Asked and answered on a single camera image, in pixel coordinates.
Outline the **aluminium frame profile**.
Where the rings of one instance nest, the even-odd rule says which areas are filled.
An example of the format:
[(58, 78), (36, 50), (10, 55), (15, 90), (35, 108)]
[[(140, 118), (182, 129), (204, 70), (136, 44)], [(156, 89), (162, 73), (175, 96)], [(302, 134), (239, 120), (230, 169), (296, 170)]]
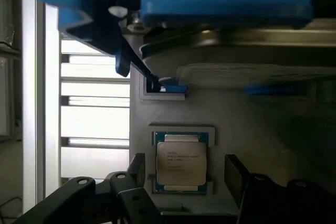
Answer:
[(58, 9), (22, 0), (23, 211), (61, 184)]

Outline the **CPU with silver heat spreader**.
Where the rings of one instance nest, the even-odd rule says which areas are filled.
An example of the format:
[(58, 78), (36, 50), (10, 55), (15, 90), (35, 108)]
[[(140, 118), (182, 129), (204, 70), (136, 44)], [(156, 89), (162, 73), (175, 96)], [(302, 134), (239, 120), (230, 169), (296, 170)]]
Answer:
[(154, 131), (155, 194), (206, 195), (207, 152), (214, 145), (210, 131)]

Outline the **silver disk drive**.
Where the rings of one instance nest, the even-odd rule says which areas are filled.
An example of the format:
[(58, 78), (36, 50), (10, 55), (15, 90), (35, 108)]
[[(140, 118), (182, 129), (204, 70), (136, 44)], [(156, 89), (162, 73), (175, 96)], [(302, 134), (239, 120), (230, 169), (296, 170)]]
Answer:
[(192, 64), (253, 65), (285, 72), (336, 74), (336, 30), (220, 29), (166, 31), (140, 48), (156, 76), (177, 77)]

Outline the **grey printed parts rack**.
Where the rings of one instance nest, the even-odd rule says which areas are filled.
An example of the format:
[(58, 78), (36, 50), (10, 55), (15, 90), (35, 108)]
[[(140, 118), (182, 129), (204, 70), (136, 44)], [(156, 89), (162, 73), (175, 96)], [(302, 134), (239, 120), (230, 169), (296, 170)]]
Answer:
[[(336, 196), (336, 77), (298, 83), (292, 95), (248, 95), (241, 89), (147, 94), (131, 70), (130, 154), (146, 157), (146, 190), (164, 224), (237, 224), (239, 209), (225, 182), (225, 156), (286, 186), (293, 179)], [(206, 195), (155, 194), (154, 131), (213, 130)]]

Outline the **small blue clip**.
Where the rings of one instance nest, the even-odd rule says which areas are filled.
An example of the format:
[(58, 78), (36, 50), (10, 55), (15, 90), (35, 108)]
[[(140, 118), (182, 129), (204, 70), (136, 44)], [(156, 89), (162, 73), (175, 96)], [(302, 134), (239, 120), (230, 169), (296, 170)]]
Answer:
[(178, 78), (164, 77), (159, 79), (161, 88), (166, 93), (186, 93), (187, 85), (180, 84)]
[(295, 84), (272, 84), (245, 89), (245, 93), (248, 95), (292, 95), (296, 91), (297, 86)]

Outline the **grey storage shelf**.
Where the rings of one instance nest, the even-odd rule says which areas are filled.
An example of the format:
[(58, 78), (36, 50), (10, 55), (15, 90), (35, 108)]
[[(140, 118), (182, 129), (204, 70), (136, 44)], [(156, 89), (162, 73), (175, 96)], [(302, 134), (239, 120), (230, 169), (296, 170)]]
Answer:
[(13, 0), (0, 0), (0, 144), (15, 134), (14, 62), (20, 50), (13, 46)]

